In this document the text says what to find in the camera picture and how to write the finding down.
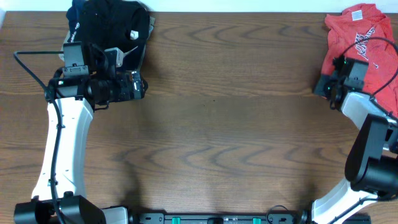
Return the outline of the red printed t-shirt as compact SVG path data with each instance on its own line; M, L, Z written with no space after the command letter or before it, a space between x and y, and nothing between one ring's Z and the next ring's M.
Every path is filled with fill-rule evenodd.
M386 42L394 41L391 19L375 4L351 6L339 16L326 15L328 51L321 74L331 75L334 58L345 57L369 64L363 91L374 93L377 103L397 116L397 53Z

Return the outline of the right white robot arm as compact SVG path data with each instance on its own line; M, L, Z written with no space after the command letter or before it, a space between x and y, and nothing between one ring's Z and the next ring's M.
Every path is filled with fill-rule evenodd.
M311 203L298 223L344 223L362 208L397 199L397 118L366 93L368 63L345 57L333 59L331 75L321 75L313 92L331 110L349 118L359 133L345 163L345 176L325 196Z

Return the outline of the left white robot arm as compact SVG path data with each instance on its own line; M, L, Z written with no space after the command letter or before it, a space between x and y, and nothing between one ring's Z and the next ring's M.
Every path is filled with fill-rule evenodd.
M45 94L49 131L39 179L29 202L18 203L15 223L131 223L123 205L99 208L86 197L86 140L97 111L138 100L148 88L138 70L69 76L57 70Z

